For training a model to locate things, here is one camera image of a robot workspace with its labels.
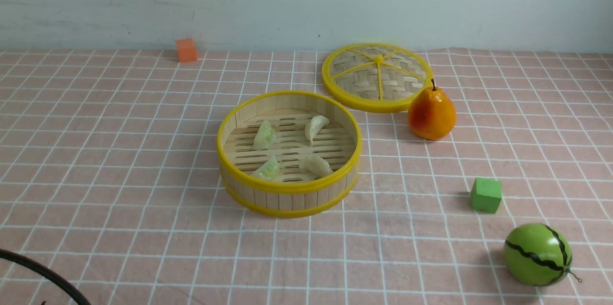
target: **bamboo steamer basket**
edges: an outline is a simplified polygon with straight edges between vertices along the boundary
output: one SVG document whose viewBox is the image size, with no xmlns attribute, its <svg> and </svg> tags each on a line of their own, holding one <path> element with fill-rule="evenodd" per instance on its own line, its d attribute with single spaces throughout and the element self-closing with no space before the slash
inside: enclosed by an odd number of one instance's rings
<svg viewBox="0 0 613 305">
<path fill-rule="evenodd" d="M 370 113 L 406 111 L 431 85 L 433 72 L 418 54 L 394 45 L 360 43 L 331 53 L 322 66 L 328 92 Z"/>
<path fill-rule="evenodd" d="M 326 116 L 311 145 L 305 125 L 315 115 Z M 268 120 L 276 140 L 267 150 L 253 150 L 259 126 Z M 266 93 L 233 109 L 217 133 L 219 171 L 226 191 L 246 208 L 274 217 L 305 217 L 339 203 L 357 180 L 362 150 L 360 128 L 351 113 L 334 100 L 307 91 Z M 316 154 L 333 173 L 316 176 L 298 168 L 300 160 Z M 250 176 L 272 155 L 280 163 L 276 182 Z"/>
</svg>

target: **black wire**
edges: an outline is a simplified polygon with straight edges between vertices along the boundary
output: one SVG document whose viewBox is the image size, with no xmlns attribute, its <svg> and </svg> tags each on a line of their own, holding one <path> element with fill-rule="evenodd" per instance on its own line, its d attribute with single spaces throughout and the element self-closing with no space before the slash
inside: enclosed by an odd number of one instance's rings
<svg viewBox="0 0 613 305">
<path fill-rule="evenodd" d="M 17 263 L 20 266 L 24 266 L 29 270 L 40 274 L 40 276 L 48 279 L 56 286 L 61 288 L 64 292 L 66 292 L 66 294 L 68 294 L 72 298 L 72 300 L 77 303 L 77 305 L 91 305 L 90 301 L 88 301 L 88 299 L 85 298 L 85 296 L 83 296 L 83 294 L 79 292 L 79 290 L 77 290 L 77 288 L 75 288 L 71 283 L 66 281 L 66 279 L 64 279 L 63 277 L 59 276 L 53 270 L 50 270 L 49 268 L 38 263 L 37 261 L 31 260 L 28 257 L 22 256 L 18 253 L 3 249 L 0 249 L 0 259 Z"/>
</svg>

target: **dumpling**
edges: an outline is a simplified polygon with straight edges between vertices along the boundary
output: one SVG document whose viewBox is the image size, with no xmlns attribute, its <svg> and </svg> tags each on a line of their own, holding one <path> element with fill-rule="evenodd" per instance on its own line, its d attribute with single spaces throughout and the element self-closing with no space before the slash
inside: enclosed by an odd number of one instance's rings
<svg viewBox="0 0 613 305">
<path fill-rule="evenodd" d="M 300 161 L 300 164 L 298 164 L 298 168 L 302 170 L 306 169 L 319 176 L 319 178 L 326 177 L 333 172 L 330 167 L 330 164 L 325 161 L 324 158 L 318 157 L 316 155 L 311 155 L 307 158 L 302 159 L 302 161 Z"/>
<path fill-rule="evenodd" d="M 280 164 L 276 160 L 276 156 L 270 157 L 262 166 L 251 173 L 255 178 L 263 179 L 265 181 L 276 181 L 280 174 Z"/>
<path fill-rule="evenodd" d="M 330 120 L 326 116 L 316 115 L 310 122 L 305 124 L 305 137 L 306 140 L 313 144 L 313 139 L 319 133 L 321 128 L 330 124 Z"/>
<path fill-rule="evenodd" d="M 276 131 L 269 121 L 264 120 L 258 129 L 258 133 L 253 140 L 254 150 L 265 150 L 276 140 Z"/>
</svg>

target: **orange block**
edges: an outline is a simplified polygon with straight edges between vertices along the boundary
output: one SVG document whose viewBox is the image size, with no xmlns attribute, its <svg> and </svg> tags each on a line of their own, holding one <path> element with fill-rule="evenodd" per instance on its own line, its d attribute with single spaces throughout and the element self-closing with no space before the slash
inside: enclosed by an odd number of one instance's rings
<svg viewBox="0 0 613 305">
<path fill-rule="evenodd" d="M 193 62 L 198 60 L 198 55 L 195 51 L 195 43 L 191 38 L 179 39 L 177 41 L 177 54 L 179 62 Z"/>
</svg>

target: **pear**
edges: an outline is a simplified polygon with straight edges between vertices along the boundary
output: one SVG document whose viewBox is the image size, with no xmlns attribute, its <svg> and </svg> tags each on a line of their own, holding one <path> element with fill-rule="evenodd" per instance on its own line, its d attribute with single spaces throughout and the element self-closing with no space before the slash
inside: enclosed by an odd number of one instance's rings
<svg viewBox="0 0 613 305">
<path fill-rule="evenodd" d="M 422 139 L 442 139 L 454 128 L 456 119 L 453 102 L 436 86 L 434 79 L 432 87 L 423 89 L 409 107 L 409 127 Z"/>
</svg>

